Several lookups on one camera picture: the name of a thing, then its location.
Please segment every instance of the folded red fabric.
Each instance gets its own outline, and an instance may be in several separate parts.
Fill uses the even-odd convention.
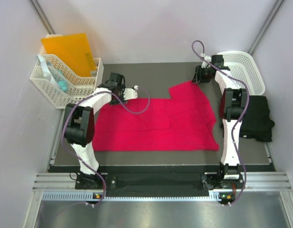
[[[198,85],[181,83],[169,89],[172,99],[152,98],[142,114],[121,105],[105,105],[95,125],[95,151],[192,151],[219,149],[212,136],[215,115]],[[147,99],[129,100],[138,112]]]

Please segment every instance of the yellow orange board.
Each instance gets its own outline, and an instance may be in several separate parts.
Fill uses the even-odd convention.
[[[58,56],[76,75],[96,76],[96,66],[85,33],[41,39],[47,54]]]

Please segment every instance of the wall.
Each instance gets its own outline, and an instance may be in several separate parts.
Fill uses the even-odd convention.
[[[58,112],[29,80],[46,36],[27,0],[0,1],[0,228],[20,227]]]
[[[254,58],[275,121],[273,155],[293,187],[293,0],[285,2]]]
[[[39,0],[56,33],[85,32],[94,56],[112,63],[194,62],[191,43],[208,55],[248,51],[272,0]]]

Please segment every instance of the metal post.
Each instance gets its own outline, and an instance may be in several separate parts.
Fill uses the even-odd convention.
[[[266,31],[268,30],[269,26],[272,24],[273,19],[275,18],[275,16],[277,15],[277,13],[279,12],[279,10],[282,8],[282,5],[285,3],[285,0],[277,0],[268,16],[268,18],[266,19],[265,23],[263,24],[260,32],[258,33],[256,39],[254,40],[251,48],[249,49],[249,54],[253,56],[253,54],[255,53],[255,49],[257,48],[257,46],[260,44],[260,42],[262,41]]]
[[[44,11],[42,10],[40,4],[38,3],[38,1],[37,0],[29,0],[29,2],[31,3],[31,5],[34,8],[34,10],[37,13],[37,15],[39,16],[39,19],[42,22],[42,24],[43,24],[44,28],[46,29],[46,31],[50,35],[55,34],[55,31],[53,30],[50,22],[48,21]]]

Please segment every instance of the black cloth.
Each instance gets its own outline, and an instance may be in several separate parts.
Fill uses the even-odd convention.
[[[260,142],[271,142],[274,121],[270,119],[269,113],[265,96],[250,96],[248,109],[243,117],[240,137],[255,138]]]

